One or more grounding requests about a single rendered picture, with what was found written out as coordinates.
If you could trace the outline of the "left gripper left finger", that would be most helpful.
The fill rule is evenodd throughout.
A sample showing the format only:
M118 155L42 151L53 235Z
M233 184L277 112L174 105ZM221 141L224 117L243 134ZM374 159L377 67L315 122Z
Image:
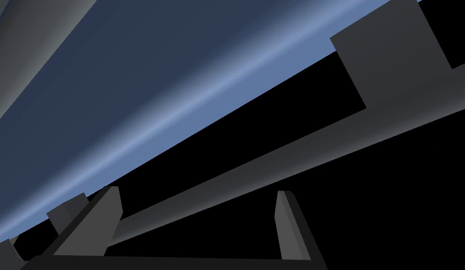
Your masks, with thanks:
M102 188L91 201L77 195L47 213L58 237L44 254L104 255L122 214L118 187Z

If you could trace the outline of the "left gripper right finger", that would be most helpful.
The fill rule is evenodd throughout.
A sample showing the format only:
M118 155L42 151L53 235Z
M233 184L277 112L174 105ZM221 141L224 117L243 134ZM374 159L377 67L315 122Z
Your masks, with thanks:
M309 252L285 191L277 193L274 220L281 258L283 260L309 261Z

